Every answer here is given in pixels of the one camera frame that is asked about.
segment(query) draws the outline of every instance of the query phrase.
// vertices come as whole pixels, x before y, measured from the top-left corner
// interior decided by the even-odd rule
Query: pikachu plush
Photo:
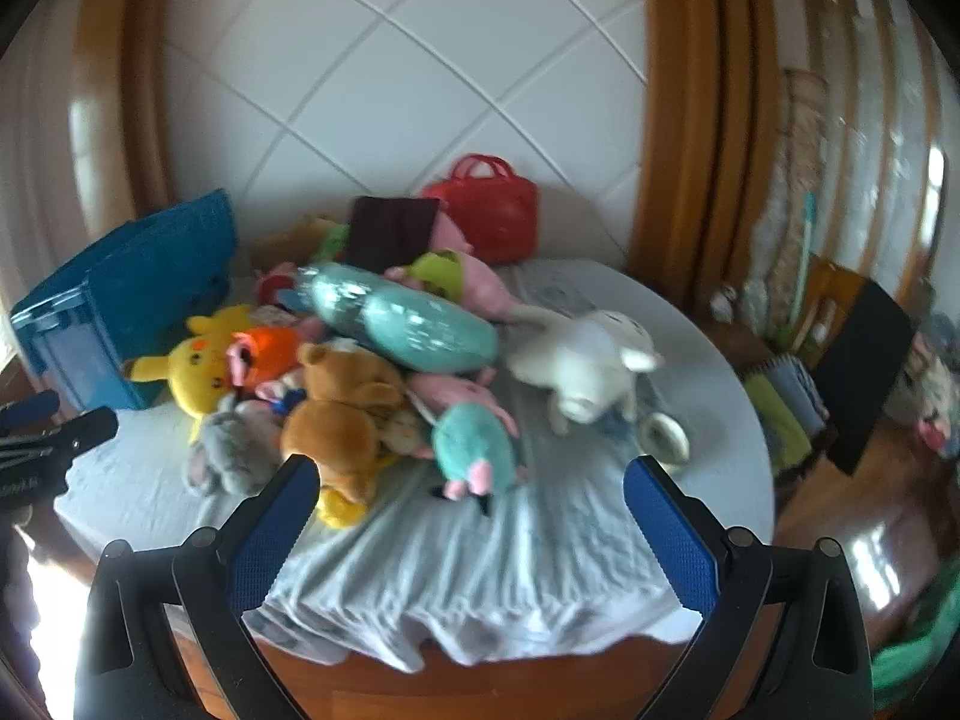
[[[186,326],[192,338],[181,341],[166,357],[139,357],[126,367],[133,382],[167,381],[176,403],[194,418],[191,442],[200,420],[214,413],[230,390],[227,348],[234,333],[251,328],[250,312],[251,307],[242,304],[220,309],[212,317],[190,317]]]

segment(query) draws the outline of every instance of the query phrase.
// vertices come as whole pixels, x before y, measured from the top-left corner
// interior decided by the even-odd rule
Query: red bag
[[[473,175],[486,165],[493,175]],[[507,265],[536,252],[536,184],[517,175],[499,157],[468,154],[450,177],[424,188],[435,197],[473,246],[473,256],[488,265]]]

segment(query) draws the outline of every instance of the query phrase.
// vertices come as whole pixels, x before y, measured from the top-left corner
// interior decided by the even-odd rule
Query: white plush dog
[[[507,356],[517,380],[550,389],[547,416],[563,436],[572,420],[589,424],[617,405],[627,420],[637,420],[635,375],[658,368],[650,334],[624,314],[595,311],[579,319],[544,316],[541,336]]]

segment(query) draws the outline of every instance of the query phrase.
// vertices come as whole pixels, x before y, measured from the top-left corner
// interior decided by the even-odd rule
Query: blue plastic bin
[[[222,190],[129,221],[13,307],[27,362],[78,409],[149,407],[163,383],[127,381],[123,362],[166,354],[188,317],[217,309],[235,249]]]

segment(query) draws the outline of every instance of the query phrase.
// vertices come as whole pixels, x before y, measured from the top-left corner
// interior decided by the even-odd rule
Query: orange plush toy
[[[383,467],[375,418],[390,418],[401,408],[403,380],[390,362],[367,351],[304,343],[298,357],[307,399],[287,418],[280,450],[285,457],[306,455],[317,464],[325,488],[320,518],[346,527],[373,502]]]

